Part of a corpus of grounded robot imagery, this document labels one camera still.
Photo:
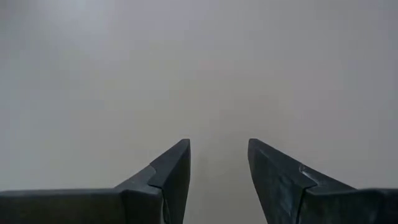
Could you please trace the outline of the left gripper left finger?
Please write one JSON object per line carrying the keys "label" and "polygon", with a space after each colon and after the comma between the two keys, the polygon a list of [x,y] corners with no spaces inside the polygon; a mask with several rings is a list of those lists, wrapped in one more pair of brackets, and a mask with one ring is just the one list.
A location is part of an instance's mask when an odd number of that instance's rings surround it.
{"label": "left gripper left finger", "polygon": [[0,224],[183,224],[190,140],[107,189],[0,191]]}

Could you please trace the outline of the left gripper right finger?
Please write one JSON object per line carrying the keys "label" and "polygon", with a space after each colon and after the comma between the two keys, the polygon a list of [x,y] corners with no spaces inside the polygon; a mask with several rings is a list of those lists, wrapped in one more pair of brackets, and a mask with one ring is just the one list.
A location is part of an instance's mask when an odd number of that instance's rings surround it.
{"label": "left gripper right finger", "polygon": [[356,189],[254,138],[248,162],[268,224],[398,224],[398,189]]}

